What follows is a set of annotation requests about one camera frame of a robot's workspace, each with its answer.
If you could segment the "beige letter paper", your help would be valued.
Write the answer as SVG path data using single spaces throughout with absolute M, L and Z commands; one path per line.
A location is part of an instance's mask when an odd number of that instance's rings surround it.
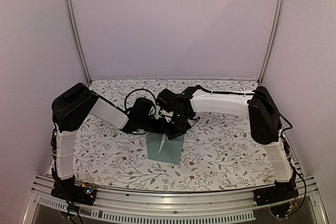
M 161 152 L 161 150 L 162 150 L 162 148 L 163 148 L 163 146 L 164 146 L 165 141 L 166 141 L 166 134 L 163 134 L 163 135 L 162 135 L 162 138 L 161 138 L 161 142 L 160 142 L 160 147 L 159 147 L 158 154 L 160 154 L 160 152 Z

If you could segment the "teal envelope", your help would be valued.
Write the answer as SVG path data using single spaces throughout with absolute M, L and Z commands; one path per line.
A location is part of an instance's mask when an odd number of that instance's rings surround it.
M 164 146 L 160 154 L 158 154 L 162 135 L 163 134 L 149 133 L 146 136 L 146 149 L 148 158 L 152 161 L 179 164 L 182 155 L 184 135 L 172 140 L 169 140 L 166 136 Z

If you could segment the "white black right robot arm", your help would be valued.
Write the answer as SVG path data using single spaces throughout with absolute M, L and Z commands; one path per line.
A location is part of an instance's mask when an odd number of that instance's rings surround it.
M 262 145 L 278 183 L 290 182 L 294 175 L 284 144 L 284 116 L 277 109 L 265 87 L 248 92 L 210 91 L 201 86 L 188 87 L 176 94 L 168 89 L 156 99 L 161 110 L 169 113 L 162 120 L 162 130 L 169 140 L 184 135 L 190 120 L 198 113 L 222 113 L 249 120 L 251 138 Z

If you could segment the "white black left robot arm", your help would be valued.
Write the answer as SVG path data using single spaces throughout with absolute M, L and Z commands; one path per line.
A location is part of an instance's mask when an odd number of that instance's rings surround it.
M 54 124 L 51 138 L 53 179 L 60 181 L 74 177 L 74 141 L 88 115 L 128 134 L 134 134 L 138 130 L 162 133 L 162 120 L 150 114 L 153 106 L 155 105 L 150 100 L 141 99 L 133 107 L 123 110 L 81 82 L 55 98 L 51 105 Z

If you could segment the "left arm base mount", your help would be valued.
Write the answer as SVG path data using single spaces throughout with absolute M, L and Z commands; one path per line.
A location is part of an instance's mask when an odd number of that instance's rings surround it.
M 51 195 L 69 202 L 93 206 L 97 188 L 90 183 L 76 185 L 74 178 L 54 182 Z

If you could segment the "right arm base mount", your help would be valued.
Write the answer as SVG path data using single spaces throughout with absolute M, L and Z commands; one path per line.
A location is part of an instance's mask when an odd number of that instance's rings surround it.
M 274 186 L 253 191 L 254 201 L 257 206 L 274 204 L 284 200 L 289 200 L 299 196 L 296 184 L 290 182 L 279 183 L 275 182 Z

